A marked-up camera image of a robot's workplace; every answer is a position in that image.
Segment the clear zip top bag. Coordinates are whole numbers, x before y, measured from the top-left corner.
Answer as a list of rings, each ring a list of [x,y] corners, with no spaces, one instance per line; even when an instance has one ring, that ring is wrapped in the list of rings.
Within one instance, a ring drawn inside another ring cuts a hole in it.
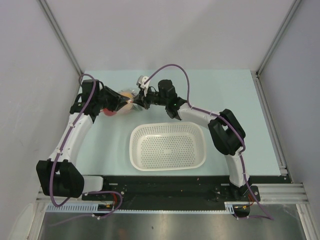
[[[107,108],[104,108],[100,111],[101,113],[108,117],[112,117],[114,115],[123,115],[128,114],[130,112],[139,112],[143,110],[141,106],[133,103],[134,97],[136,97],[139,93],[137,88],[125,88],[118,91],[118,93],[122,96],[130,98],[130,100],[127,101],[127,104],[117,111],[111,111]]]

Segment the fake orange fruit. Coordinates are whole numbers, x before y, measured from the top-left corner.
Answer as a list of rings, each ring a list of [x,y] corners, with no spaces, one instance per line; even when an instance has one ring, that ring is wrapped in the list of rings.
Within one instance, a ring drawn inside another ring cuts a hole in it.
[[[134,97],[130,91],[122,91],[120,92],[120,94],[122,96],[129,98],[129,101],[127,101],[127,104],[117,112],[118,114],[125,114],[125,113],[128,113],[133,108],[134,104],[132,103],[132,100]]]

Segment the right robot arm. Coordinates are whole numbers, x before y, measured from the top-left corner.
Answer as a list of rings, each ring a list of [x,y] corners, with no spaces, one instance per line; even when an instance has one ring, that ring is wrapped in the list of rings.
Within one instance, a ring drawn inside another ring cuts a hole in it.
[[[151,105],[164,106],[171,119],[192,122],[209,130],[215,148],[225,156],[230,194],[235,200],[242,201],[252,192],[243,158],[246,133],[231,110],[214,113],[192,106],[177,95],[172,81],[168,79],[158,83],[158,91],[150,89],[147,76],[141,76],[137,86],[139,93],[133,98],[133,103],[146,110]]]

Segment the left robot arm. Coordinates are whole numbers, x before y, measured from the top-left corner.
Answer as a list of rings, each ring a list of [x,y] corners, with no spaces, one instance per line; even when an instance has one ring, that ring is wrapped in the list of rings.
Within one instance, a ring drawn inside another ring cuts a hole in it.
[[[44,195],[78,198],[93,192],[100,200],[110,196],[111,188],[101,176],[83,176],[76,168],[82,143],[102,110],[115,113],[131,101],[103,85],[99,80],[84,80],[81,92],[70,108],[67,127],[53,153],[47,160],[40,160],[36,172]]]

